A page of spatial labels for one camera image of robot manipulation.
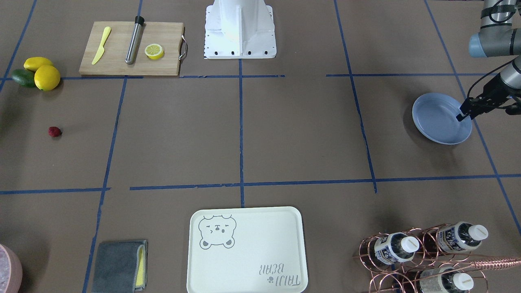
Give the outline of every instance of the water bottle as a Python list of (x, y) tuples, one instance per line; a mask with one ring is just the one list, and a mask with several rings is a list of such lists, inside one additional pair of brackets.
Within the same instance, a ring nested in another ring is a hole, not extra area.
[(458, 222), (442, 227), (430, 235), (425, 235), (424, 246), (427, 253), (436, 253), (439, 247), (446, 253), (461, 253), (475, 250), (488, 237), (488, 230), (482, 225)]
[[(447, 273), (426, 278), (443, 272)], [(454, 268), (450, 266), (433, 268), (422, 272), (413, 272), (407, 276), (411, 281), (419, 276), (419, 280), (412, 282), (412, 284), (416, 286), (418, 293), (468, 293), (468, 291), (474, 287), (474, 280), (470, 275), (454, 271)], [(402, 283), (405, 293), (414, 293), (414, 288), (411, 286), (411, 283), (407, 280), (404, 280)]]
[(369, 255), (362, 257), (362, 261), (368, 267), (402, 263), (413, 259), (414, 253), (419, 247), (419, 241), (415, 237), (407, 236), (402, 232), (392, 233), (375, 239), (362, 247), (362, 253), (367, 249), (369, 250)]

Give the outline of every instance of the cutting board handle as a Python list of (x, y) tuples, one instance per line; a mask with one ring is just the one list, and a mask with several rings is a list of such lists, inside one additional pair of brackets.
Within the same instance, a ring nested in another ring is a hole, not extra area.
[(181, 39), (182, 39), (181, 49), (183, 48), (183, 44), (184, 44), (184, 52), (181, 53), (181, 55), (179, 55), (179, 61), (183, 61), (187, 57), (187, 53), (188, 53), (188, 42), (184, 39), (184, 34), (181, 35)]

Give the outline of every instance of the lemon slice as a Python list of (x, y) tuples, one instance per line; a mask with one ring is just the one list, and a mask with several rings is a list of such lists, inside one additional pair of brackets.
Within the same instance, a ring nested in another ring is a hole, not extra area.
[(145, 48), (145, 54), (152, 60), (159, 59), (165, 55), (163, 47), (159, 44), (150, 44)]

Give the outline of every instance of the bear drawing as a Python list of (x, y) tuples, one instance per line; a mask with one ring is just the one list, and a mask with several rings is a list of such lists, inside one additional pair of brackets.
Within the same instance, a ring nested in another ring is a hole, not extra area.
[(202, 249), (208, 249), (212, 245), (222, 245), (231, 248), (235, 244), (233, 231), (237, 227), (235, 219), (230, 216), (204, 216), (199, 222), (199, 231), (201, 231), (200, 246)]

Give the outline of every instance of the stainless steel muddler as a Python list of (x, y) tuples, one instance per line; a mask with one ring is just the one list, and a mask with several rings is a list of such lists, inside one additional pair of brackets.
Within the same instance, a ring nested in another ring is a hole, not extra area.
[(139, 44), (141, 43), (141, 36), (143, 35), (143, 25), (145, 24), (145, 19), (138, 15), (135, 17), (134, 23), (134, 33), (132, 34), (132, 40), (130, 40), (127, 58), (125, 58), (125, 62), (128, 65), (134, 64), (135, 58), (138, 54), (138, 48)]

